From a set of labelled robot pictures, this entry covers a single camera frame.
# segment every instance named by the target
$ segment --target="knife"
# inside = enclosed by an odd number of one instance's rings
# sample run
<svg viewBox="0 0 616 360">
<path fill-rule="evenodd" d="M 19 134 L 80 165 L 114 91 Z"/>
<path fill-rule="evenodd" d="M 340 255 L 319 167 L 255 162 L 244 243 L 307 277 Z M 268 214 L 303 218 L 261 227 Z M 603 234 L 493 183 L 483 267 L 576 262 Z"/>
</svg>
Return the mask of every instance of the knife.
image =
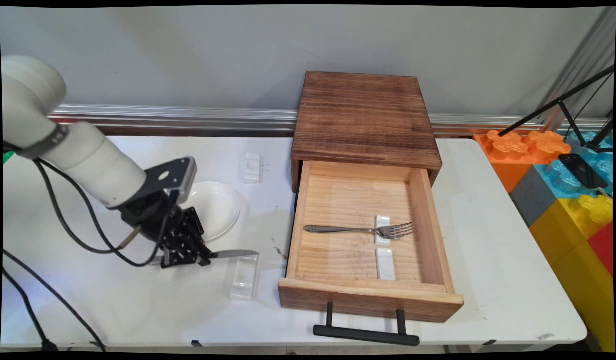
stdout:
<svg viewBox="0 0 616 360">
<path fill-rule="evenodd" d="M 210 255 L 210 259 L 238 258 L 241 256 L 253 255 L 259 255 L 259 253 L 252 250 L 223 250 L 212 253 L 212 255 Z M 163 258 L 163 256 L 155 256 L 149 265 L 151 267 L 161 265 L 161 258 Z"/>
<path fill-rule="evenodd" d="M 259 255 L 259 253 L 252 250 L 223 250 L 212 253 L 212 255 L 210 255 L 210 259 L 238 258 L 240 256 L 253 255 Z"/>
</svg>

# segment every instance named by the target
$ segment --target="wooden drawer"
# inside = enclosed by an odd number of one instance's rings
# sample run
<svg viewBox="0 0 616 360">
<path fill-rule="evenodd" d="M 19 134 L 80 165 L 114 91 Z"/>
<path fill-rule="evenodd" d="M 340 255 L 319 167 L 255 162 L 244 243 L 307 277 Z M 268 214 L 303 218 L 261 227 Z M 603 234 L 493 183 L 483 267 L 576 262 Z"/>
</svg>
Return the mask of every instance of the wooden drawer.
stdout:
<svg viewBox="0 0 616 360">
<path fill-rule="evenodd" d="M 392 240 L 396 280 L 379 280 L 374 235 L 314 234 L 304 225 L 373 228 L 412 222 L 415 233 Z M 444 322 L 462 305 L 454 294 L 426 169 L 304 161 L 282 307 Z"/>
</svg>

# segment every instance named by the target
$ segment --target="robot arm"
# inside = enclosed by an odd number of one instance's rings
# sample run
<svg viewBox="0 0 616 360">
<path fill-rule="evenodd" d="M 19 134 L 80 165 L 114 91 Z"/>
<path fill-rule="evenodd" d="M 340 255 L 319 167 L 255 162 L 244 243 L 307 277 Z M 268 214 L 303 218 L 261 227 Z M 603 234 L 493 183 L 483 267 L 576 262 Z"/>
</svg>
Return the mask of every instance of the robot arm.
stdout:
<svg viewBox="0 0 616 360">
<path fill-rule="evenodd" d="M 122 220 L 164 251 L 161 267 L 209 265 L 194 208 L 182 210 L 166 192 L 187 199 L 196 174 L 191 157 L 142 170 L 90 123 L 58 125 L 47 116 L 63 100 L 61 75 L 32 57 L 1 59 L 3 141 L 29 159 L 43 158 L 80 184 Z"/>
<path fill-rule="evenodd" d="M 87 122 L 57 125 L 47 116 L 63 100 L 61 75 L 46 64 L 19 55 L 1 59 L 3 140 L 29 150 L 79 183 L 108 208 L 128 201 L 146 174 Z"/>
</svg>

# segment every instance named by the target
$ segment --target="wooden cabinet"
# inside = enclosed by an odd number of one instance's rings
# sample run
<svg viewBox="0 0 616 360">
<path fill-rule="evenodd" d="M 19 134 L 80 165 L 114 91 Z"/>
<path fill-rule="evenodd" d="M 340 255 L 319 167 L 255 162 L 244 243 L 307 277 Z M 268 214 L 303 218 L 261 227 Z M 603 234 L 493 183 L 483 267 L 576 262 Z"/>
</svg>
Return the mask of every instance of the wooden cabinet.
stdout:
<svg viewBox="0 0 616 360">
<path fill-rule="evenodd" d="M 333 303 L 337 313 L 394 318 L 403 310 L 408 320 L 444 322 L 463 305 L 434 208 L 441 160 L 416 78 L 306 73 L 291 158 L 299 194 L 279 280 L 283 307 Z M 376 215 L 414 225 L 391 241 L 395 280 L 378 279 L 374 235 L 303 230 L 374 228 Z"/>
</svg>

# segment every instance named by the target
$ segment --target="white bowl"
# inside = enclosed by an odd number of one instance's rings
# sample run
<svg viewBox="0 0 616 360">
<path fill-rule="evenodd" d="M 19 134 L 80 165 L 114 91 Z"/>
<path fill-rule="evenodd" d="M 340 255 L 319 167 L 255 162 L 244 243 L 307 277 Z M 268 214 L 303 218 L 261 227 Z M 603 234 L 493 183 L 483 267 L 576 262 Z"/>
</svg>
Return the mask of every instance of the white bowl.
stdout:
<svg viewBox="0 0 616 360">
<path fill-rule="evenodd" d="M 193 207 L 203 226 L 203 239 L 213 240 L 228 231 L 239 217 L 237 192 L 220 182 L 196 182 L 181 208 Z"/>
</svg>

